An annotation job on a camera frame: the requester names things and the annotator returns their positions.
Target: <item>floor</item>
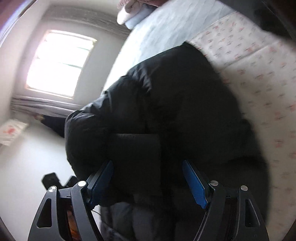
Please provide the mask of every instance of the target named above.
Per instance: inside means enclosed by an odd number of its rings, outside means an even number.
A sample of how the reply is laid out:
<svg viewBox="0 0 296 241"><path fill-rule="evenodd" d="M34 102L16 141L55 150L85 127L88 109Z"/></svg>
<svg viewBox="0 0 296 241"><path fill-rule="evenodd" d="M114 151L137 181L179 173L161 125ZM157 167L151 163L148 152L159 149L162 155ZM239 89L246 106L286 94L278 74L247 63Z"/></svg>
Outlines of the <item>floor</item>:
<svg viewBox="0 0 296 241"><path fill-rule="evenodd" d="M65 140L40 123L31 124L11 146L1 149L0 216L16 241L28 239L46 192L41 179L51 172L62 185L74 175L66 159ZM99 215L94 217L99 222Z"/></svg>

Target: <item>bed sheet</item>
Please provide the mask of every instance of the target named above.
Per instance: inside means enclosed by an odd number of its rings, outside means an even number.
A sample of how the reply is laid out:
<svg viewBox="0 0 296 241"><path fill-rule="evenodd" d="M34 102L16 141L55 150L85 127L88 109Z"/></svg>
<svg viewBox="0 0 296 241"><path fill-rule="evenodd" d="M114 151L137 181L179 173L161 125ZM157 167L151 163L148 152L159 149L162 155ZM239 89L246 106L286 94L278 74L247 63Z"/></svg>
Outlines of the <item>bed sheet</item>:
<svg viewBox="0 0 296 241"><path fill-rule="evenodd" d="M237 97L269 164L270 241L281 241L296 218L296 45L235 12L191 41Z"/></svg>

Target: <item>cable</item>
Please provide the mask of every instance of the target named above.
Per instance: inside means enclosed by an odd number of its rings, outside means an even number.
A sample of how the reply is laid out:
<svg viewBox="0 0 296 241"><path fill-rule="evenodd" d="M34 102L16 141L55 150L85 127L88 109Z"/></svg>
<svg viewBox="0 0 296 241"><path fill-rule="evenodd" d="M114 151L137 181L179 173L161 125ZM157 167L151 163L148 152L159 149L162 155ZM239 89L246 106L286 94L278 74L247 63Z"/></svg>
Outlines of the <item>cable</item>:
<svg viewBox="0 0 296 241"><path fill-rule="evenodd" d="M92 210L92 212L95 212L95 213L97 213L97 214L99 214L100 216L101 216L101 214L100 213L98 213L97 211L95 211L95 210Z"/></svg>

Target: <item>metal screw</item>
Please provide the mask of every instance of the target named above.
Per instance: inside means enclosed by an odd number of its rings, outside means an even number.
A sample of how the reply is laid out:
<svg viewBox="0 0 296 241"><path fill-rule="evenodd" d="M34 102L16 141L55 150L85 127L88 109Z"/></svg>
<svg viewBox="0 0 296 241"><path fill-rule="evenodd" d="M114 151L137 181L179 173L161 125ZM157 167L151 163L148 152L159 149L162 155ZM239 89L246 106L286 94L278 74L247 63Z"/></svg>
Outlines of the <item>metal screw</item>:
<svg viewBox="0 0 296 241"><path fill-rule="evenodd" d="M245 191L245 192L248 191L248 187L245 186L245 185L242 185L242 186L241 186L241 189L242 189L243 191Z"/></svg>
<svg viewBox="0 0 296 241"><path fill-rule="evenodd" d="M85 185L86 185L86 181L80 181L78 183L78 186L80 186L80 187L84 187Z"/></svg>
<svg viewBox="0 0 296 241"><path fill-rule="evenodd" d="M55 192L55 190L57 189L56 186L52 186L48 189L49 192Z"/></svg>
<svg viewBox="0 0 296 241"><path fill-rule="evenodd" d="M216 187L216 186L218 186L219 183L217 181L213 180L213 181L210 182L210 184L212 186Z"/></svg>

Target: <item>bed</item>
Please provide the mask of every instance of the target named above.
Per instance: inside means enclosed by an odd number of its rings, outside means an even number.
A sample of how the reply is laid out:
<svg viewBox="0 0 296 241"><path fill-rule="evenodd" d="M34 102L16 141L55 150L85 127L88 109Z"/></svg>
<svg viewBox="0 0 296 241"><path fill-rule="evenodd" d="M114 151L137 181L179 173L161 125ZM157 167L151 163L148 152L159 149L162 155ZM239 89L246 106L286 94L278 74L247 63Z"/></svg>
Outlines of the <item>bed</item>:
<svg viewBox="0 0 296 241"><path fill-rule="evenodd" d="M135 64L189 41L236 95L270 170L267 230L283 240L296 218L296 45L214 0L171 0L132 31L104 89Z"/></svg>

